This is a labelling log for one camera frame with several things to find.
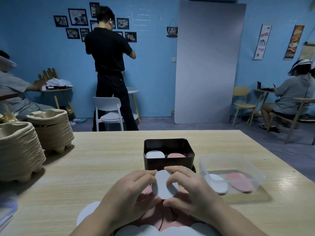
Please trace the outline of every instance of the transparent plastic container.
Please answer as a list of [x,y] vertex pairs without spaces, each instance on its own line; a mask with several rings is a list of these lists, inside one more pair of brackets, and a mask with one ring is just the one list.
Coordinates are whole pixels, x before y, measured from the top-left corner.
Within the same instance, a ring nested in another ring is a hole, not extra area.
[[[241,173],[249,179],[253,185],[254,192],[265,180],[264,174],[259,171],[249,160],[242,156],[204,156],[199,158],[199,174],[210,184],[227,183],[228,190],[226,194],[242,194],[242,191],[234,188],[232,184],[243,183],[247,179],[226,180],[230,173]],[[216,174],[223,180],[214,180],[209,174]]]
[[18,197],[14,192],[0,195],[0,232],[11,221],[13,214],[18,210]]

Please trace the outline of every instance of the white round table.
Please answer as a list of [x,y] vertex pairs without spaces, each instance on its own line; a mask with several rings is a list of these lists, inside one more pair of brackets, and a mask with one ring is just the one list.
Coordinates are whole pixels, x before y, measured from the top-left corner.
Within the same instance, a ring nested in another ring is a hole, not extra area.
[[136,113],[138,115],[139,124],[141,124],[140,116],[139,116],[139,113],[138,113],[137,104],[136,104],[136,100],[135,100],[135,96],[134,96],[134,93],[138,92],[139,89],[127,87],[127,90],[128,90],[128,93],[132,95],[132,99],[134,100],[134,104],[135,104],[135,107],[136,107]]

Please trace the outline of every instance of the man in black shirt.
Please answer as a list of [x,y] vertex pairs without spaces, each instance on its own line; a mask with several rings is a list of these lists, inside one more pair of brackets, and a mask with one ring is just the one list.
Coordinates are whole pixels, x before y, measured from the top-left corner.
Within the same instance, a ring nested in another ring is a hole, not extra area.
[[[124,83],[122,71],[125,70],[123,54],[136,59],[134,50],[127,40],[120,34],[113,32],[114,14],[109,7],[97,7],[96,18],[99,27],[94,28],[85,37],[85,48],[88,55],[92,54],[97,71],[97,97],[119,98],[120,112],[124,118],[127,131],[138,131],[137,124],[132,115],[127,88]],[[104,111],[98,110],[98,116]],[[93,131],[96,131],[94,111]],[[105,131],[105,125],[99,124],[99,131]]]

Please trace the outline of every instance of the person in gray shirt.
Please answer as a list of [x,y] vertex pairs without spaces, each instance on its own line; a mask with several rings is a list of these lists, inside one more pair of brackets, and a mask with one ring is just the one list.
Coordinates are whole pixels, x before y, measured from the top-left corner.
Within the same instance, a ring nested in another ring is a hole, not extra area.
[[[285,115],[294,116],[300,106],[300,103],[294,98],[313,98],[315,91],[315,79],[310,75],[311,61],[309,59],[299,60],[293,66],[289,76],[294,76],[287,79],[279,88],[274,88],[274,93],[278,100],[275,103],[265,103],[261,107],[262,117],[265,124],[260,125],[262,129],[267,129],[267,124],[270,122],[270,113],[272,111]],[[306,113],[308,106],[305,105],[302,115]],[[276,127],[271,127],[270,130],[280,132],[279,124]]]
[[54,108],[52,106],[30,102],[25,97],[25,91],[41,91],[45,82],[37,80],[31,84],[15,75],[9,74],[8,71],[15,66],[16,64],[10,60],[10,56],[0,50],[0,95],[19,94],[19,97],[7,100],[10,104],[10,110],[14,113],[18,113],[17,118],[23,120],[26,115],[32,112]]

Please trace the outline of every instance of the black pants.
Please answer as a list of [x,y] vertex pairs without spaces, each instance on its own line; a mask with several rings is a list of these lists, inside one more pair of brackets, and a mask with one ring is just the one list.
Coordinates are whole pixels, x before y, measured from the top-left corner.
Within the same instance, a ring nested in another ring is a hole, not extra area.
[[[120,112],[124,118],[127,131],[138,131],[137,124],[132,115],[130,108],[129,94],[125,86],[123,75],[97,75],[97,89],[96,96],[103,98],[110,98],[114,94],[115,98],[119,98],[121,102]],[[105,111],[98,110],[98,117],[100,118],[105,114]],[[93,129],[96,131],[96,114],[94,111]],[[99,131],[105,131],[105,124],[99,123]]]

